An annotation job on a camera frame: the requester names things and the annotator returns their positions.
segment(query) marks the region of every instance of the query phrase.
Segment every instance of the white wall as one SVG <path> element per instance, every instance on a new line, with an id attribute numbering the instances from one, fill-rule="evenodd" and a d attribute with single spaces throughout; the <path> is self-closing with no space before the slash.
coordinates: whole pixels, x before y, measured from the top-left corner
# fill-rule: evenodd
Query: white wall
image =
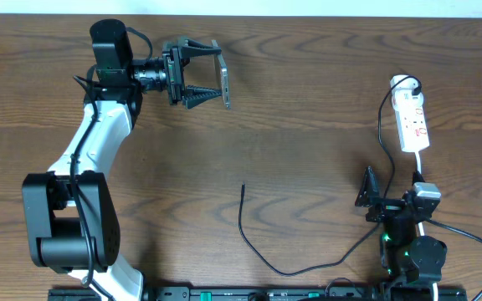
<path id="1" fill-rule="evenodd" d="M 0 13 L 482 18 L 482 0 L 0 0 Z"/>

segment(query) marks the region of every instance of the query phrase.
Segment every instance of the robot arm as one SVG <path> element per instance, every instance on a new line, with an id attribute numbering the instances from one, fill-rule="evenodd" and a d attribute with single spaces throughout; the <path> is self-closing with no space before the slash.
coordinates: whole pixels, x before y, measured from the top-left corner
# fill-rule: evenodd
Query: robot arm
<path id="1" fill-rule="evenodd" d="M 112 19 L 90 28 L 99 81 L 85 79 L 83 121 L 64 154 L 47 173 L 29 174 L 22 191 L 29 249 L 37 266 L 67 273 L 82 283 L 90 271 L 90 287 L 102 300 L 140 301 L 144 277 L 119 254 L 120 226 L 106 184 L 116 152 L 135 126 L 142 94 L 148 90 L 166 89 L 171 105 L 182 102 L 188 109 L 218 96 L 229 109 L 230 100 L 228 72 L 216 42 L 207 46 L 181 38 L 177 44 L 166 43 L 161 57 L 133 60 L 126 30 L 136 32 Z M 214 55 L 219 62 L 220 89 L 185 85 L 183 67 L 191 57 L 202 55 Z M 77 158 L 74 175 L 72 157 Z M 56 217 L 55 210 L 76 205 L 73 184 L 79 184 L 83 216 Z M 80 219 L 87 221 L 89 241 Z M 87 268 L 90 249 L 94 272 Z"/>

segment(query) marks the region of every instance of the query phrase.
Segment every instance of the wood grain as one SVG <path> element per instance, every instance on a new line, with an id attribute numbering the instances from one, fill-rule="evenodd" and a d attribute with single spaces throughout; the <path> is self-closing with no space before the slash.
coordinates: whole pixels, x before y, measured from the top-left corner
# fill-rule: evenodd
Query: wood grain
<path id="1" fill-rule="evenodd" d="M 100 16 L 0 15 L 0 299 L 45 299 L 76 285 L 28 255 L 21 183 L 43 172 L 82 118 L 71 79 L 94 63 L 89 27 Z M 159 49 L 178 35 L 218 40 L 231 74 L 233 109 L 193 110 L 145 96 L 109 186 L 121 251 L 155 283 L 321 286 L 336 277 L 375 282 L 377 240 L 336 268 L 282 278 L 238 234 L 241 182 L 246 234 L 292 271 L 332 262 L 372 224 L 353 206 L 365 166 L 389 165 L 377 144 L 377 108 L 393 74 L 423 81 L 432 146 L 424 174 L 443 200 L 434 217 L 482 237 L 482 20 L 408 18 L 208 18 L 117 16 Z M 131 37 L 136 57 L 146 45 Z M 209 60 L 186 81 L 210 85 Z M 413 156 L 399 151 L 393 111 L 383 134 L 397 162 L 390 194 L 410 185 Z M 449 246 L 444 284 L 482 288 L 482 245 L 427 225 Z"/>

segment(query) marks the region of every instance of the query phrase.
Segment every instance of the wooden table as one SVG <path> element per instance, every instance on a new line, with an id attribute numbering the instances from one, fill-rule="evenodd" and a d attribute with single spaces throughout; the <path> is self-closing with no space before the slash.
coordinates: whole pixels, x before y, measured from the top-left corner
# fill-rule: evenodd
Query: wooden table
<path id="1" fill-rule="evenodd" d="M 73 279 L 29 257 L 21 184 L 59 158 L 81 121 L 72 80 L 95 62 L 89 27 L 101 16 L 0 15 L 0 299 L 45 299 Z M 423 81 L 431 146 L 424 175 L 443 200 L 433 218 L 482 237 L 482 20 L 409 18 L 205 18 L 117 16 L 151 38 L 215 38 L 231 74 L 233 109 L 212 100 L 193 110 L 145 95 L 133 133 L 109 178 L 121 253 L 154 283 L 194 286 L 322 286 L 336 277 L 385 276 L 370 238 L 342 265 L 293 278 L 265 267 L 246 234 L 277 268 L 333 262 L 373 224 L 354 207 L 364 168 L 390 171 L 377 143 L 377 108 L 393 74 Z M 131 36 L 136 57 L 146 45 Z M 213 84 L 209 59 L 186 82 Z M 399 150 L 395 117 L 383 111 L 395 156 L 390 196 L 410 187 L 414 156 Z M 426 226 L 447 243 L 442 284 L 469 298 L 482 288 L 482 245 Z"/>

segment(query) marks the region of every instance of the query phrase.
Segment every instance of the white power strip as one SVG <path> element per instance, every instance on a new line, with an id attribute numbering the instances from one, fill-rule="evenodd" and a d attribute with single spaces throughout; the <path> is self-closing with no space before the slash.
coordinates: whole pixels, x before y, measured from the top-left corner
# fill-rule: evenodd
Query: white power strip
<path id="1" fill-rule="evenodd" d="M 394 76 L 390 81 L 390 87 L 406 76 Z M 392 106 L 395 110 L 401 150 L 405 152 L 418 152 L 429 146 L 422 107 L 423 93 L 413 95 L 413 90 L 418 85 L 416 79 L 405 79 L 392 90 Z"/>

